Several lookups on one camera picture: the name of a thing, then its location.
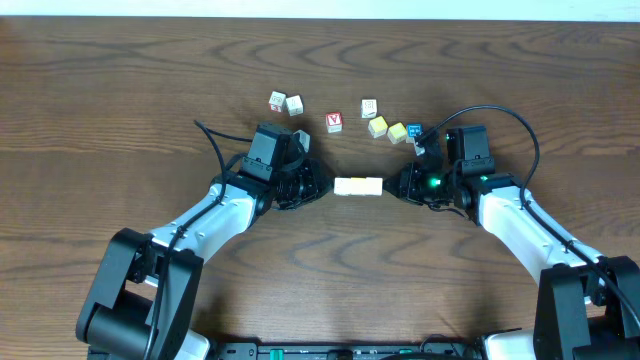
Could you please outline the white block green side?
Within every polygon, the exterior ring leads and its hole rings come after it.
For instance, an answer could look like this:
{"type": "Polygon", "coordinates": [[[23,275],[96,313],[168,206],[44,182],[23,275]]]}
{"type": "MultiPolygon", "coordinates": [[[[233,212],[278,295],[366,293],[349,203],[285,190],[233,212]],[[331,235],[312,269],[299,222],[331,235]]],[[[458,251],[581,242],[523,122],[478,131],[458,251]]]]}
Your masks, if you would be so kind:
{"type": "Polygon", "coordinates": [[[336,177],[334,179],[334,194],[338,196],[351,195],[351,179],[336,177]]]}

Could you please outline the white ladybug block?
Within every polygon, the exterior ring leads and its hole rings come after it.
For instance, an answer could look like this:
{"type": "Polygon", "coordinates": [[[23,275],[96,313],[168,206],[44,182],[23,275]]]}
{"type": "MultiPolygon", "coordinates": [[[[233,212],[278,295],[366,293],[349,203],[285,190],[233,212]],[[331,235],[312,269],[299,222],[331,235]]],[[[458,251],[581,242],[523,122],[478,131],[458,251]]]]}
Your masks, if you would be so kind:
{"type": "Polygon", "coordinates": [[[378,177],[366,178],[366,194],[368,196],[381,196],[383,193],[383,179],[378,177]]]}

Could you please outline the yellow block letter O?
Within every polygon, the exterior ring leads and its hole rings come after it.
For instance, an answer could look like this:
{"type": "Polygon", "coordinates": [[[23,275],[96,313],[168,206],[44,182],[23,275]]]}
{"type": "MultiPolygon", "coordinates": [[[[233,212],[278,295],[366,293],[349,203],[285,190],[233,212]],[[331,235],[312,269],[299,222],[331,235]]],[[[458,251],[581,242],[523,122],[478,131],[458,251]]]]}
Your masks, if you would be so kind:
{"type": "Polygon", "coordinates": [[[368,181],[366,178],[350,178],[349,192],[354,196],[366,196],[368,194],[368,181]]]}

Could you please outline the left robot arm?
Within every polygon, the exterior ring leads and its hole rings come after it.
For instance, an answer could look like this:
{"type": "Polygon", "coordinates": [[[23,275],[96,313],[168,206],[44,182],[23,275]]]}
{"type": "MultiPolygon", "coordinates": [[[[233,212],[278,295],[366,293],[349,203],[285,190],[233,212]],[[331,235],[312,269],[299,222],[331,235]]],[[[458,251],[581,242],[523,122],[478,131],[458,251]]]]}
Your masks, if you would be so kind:
{"type": "Polygon", "coordinates": [[[207,358],[210,340],[190,328],[204,264],[271,207],[294,210],[330,190],[310,143],[302,130],[261,123],[192,208],[147,233],[117,232],[76,324],[88,358],[207,358]]]}

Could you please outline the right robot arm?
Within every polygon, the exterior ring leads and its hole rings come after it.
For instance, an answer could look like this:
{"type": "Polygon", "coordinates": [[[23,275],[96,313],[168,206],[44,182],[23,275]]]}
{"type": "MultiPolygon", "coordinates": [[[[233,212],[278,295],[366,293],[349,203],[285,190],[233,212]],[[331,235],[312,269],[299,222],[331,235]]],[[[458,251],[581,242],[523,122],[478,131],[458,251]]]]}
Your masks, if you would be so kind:
{"type": "Polygon", "coordinates": [[[484,359],[636,359],[639,267],[585,245],[510,173],[498,173],[483,126],[447,130],[415,142],[423,161],[386,179],[384,190],[434,211],[466,214],[497,237],[538,286],[534,327],[480,338],[484,359]]]}

